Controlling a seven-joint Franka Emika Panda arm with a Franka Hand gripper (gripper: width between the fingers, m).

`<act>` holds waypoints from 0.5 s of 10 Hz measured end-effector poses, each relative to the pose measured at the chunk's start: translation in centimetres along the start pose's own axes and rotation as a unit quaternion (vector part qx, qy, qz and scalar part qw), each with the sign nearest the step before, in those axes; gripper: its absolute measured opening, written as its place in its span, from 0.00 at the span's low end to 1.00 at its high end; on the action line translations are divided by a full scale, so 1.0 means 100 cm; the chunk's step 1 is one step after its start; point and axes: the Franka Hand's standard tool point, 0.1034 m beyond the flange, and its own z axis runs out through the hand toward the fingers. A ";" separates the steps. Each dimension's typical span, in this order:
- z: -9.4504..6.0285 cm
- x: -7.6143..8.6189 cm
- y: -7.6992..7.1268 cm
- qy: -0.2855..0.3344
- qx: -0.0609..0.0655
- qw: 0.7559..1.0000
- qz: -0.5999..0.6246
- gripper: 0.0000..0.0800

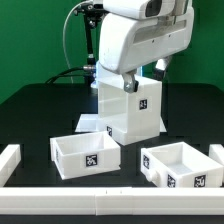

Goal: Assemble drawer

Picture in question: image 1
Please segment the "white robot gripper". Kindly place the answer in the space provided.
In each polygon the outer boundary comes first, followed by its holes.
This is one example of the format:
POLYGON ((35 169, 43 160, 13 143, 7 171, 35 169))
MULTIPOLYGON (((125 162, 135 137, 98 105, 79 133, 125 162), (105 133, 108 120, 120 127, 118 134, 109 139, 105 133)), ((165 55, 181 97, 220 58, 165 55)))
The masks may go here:
POLYGON ((103 0, 99 62, 123 74, 124 91, 138 90, 136 70, 157 61, 153 78, 162 81, 172 60, 191 40, 192 0, 103 0))

